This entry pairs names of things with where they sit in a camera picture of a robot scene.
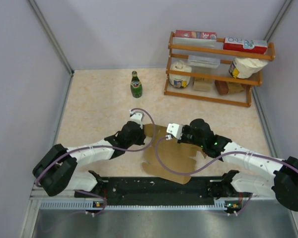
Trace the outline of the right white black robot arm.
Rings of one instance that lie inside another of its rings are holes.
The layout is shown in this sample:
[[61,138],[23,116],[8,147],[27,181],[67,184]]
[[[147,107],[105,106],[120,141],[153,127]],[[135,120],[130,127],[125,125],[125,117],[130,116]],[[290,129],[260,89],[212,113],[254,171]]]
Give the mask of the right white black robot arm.
[[245,174],[229,171],[223,177],[222,191],[227,196],[248,192],[275,198],[284,207],[298,212],[298,159],[272,158],[252,152],[231,139],[214,134],[203,119],[189,125],[170,124],[168,132],[178,143],[198,146],[211,158],[244,167]]

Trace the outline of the brown cardboard box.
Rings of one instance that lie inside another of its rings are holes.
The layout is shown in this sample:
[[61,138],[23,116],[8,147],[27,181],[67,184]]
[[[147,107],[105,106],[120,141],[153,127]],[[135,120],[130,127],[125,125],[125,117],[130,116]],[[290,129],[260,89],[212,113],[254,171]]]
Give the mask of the brown cardboard box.
[[[152,176],[166,179],[179,184],[186,184],[190,181],[191,176],[176,175],[166,170],[155,156],[155,145],[157,141],[166,136],[166,127],[153,124],[144,125],[146,137],[153,138],[153,143],[144,151],[145,162],[142,163],[143,170]],[[202,158],[207,155],[201,148],[191,144],[177,143],[175,139],[162,140],[157,148],[160,160],[169,169],[179,172],[188,173],[195,170],[197,152],[202,153]]]

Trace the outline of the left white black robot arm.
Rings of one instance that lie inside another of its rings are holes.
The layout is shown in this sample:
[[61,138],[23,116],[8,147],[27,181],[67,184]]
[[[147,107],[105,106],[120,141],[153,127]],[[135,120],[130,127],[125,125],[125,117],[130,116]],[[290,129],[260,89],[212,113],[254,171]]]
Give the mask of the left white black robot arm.
[[103,185],[93,171],[82,172],[82,166],[100,160],[110,160],[123,155],[132,145],[144,145],[144,126],[128,121],[116,134],[99,142],[81,147],[54,145],[32,173],[49,196],[65,190],[83,190],[91,196],[99,196]]

